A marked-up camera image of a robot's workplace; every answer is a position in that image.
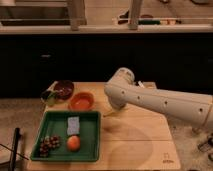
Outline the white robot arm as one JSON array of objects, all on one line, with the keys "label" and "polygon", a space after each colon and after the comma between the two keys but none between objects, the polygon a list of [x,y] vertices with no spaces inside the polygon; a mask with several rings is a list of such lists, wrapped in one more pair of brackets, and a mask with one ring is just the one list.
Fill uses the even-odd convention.
[{"label": "white robot arm", "polygon": [[145,88],[134,80],[134,73],[122,67],[105,83],[104,92],[114,109],[132,104],[213,132],[213,95]]}]

